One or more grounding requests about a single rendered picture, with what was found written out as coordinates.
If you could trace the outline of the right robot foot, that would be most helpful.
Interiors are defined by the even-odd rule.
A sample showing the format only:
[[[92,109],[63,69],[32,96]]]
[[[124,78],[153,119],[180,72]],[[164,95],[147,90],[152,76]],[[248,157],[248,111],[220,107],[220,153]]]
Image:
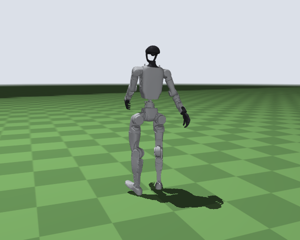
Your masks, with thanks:
[[[156,190],[161,190],[162,187],[163,187],[162,182],[160,183],[160,182],[158,181],[158,183],[157,183],[157,182],[155,183],[155,189],[156,189]]]

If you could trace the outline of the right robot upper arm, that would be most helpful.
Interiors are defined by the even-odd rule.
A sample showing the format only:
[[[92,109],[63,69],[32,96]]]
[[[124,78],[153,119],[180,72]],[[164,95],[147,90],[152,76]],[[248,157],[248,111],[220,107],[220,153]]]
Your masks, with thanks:
[[[164,76],[163,78],[165,79],[165,82],[169,88],[168,94],[170,97],[176,96],[177,95],[177,91],[175,89],[174,86],[174,82],[171,76],[171,72],[168,69],[163,69],[164,71]]]

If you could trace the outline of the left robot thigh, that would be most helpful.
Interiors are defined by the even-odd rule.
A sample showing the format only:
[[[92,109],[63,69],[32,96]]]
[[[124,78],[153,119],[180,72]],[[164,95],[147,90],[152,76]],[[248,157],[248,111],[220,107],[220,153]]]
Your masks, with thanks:
[[[137,149],[140,152],[139,158],[141,159],[145,152],[142,148],[139,147],[140,136],[141,136],[141,124],[144,122],[145,113],[139,112],[131,116],[130,124],[129,124],[129,144],[131,152]]]

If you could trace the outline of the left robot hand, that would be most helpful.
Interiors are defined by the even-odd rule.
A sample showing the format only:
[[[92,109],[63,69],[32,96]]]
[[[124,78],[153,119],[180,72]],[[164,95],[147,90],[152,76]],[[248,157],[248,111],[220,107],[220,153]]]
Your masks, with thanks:
[[[126,109],[130,110],[131,107],[128,107],[128,106],[130,106],[128,104],[131,104],[131,103],[129,103],[130,101],[129,100],[126,100],[126,101],[124,100],[124,102],[125,102]]]

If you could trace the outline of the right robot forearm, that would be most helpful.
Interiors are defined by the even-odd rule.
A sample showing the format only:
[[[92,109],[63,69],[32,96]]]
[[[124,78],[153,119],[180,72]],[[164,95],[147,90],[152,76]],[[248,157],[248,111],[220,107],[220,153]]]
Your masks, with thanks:
[[[176,90],[176,92],[177,92],[177,90]],[[182,104],[182,102],[181,102],[181,100],[180,100],[180,96],[179,96],[178,92],[177,92],[177,95],[175,95],[172,99],[173,99],[173,101],[174,101],[174,103],[175,103],[175,105],[176,105],[176,108],[177,108],[178,111],[181,113],[181,112],[182,112],[181,107],[184,107],[184,106],[183,106],[183,104]],[[185,107],[184,107],[184,108],[185,108]],[[185,109],[186,109],[186,108],[185,108]]]

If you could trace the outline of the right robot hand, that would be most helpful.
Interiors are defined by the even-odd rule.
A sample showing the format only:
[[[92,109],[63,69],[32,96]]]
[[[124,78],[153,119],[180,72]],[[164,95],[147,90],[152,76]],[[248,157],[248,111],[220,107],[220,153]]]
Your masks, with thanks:
[[[186,126],[184,127],[184,128],[186,128],[190,123],[190,118],[189,118],[189,115],[187,114],[185,107],[182,106],[181,109],[182,109],[182,112],[180,114],[183,115],[183,119],[184,119],[183,126],[186,123]]]

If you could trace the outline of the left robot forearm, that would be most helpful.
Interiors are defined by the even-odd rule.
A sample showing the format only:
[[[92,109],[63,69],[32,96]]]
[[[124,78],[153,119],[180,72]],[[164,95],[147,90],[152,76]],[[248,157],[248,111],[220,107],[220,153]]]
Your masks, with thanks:
[[[130,85],[128,86],[128,89],[127,89],[127,92],[126,92],[126,95],[125,95],[125,97],[124,97],[124,100],[126,101],[126,100],[129,100],[129,101],[131,101],[131,98],[132,98],[132,96],[133,96],[133,94],[134,94],[134,92],[130,92]]]

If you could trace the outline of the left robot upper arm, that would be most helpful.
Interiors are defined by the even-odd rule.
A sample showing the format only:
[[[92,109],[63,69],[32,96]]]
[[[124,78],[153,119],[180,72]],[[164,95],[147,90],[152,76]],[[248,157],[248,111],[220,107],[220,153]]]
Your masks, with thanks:
[[[131,79],[130,79],[130,92],[136,92],[137,91],[137,82],[139,79],[139,76],[142,74],[143,67],[141,66],[135,66],[132,69],[131,72]]]

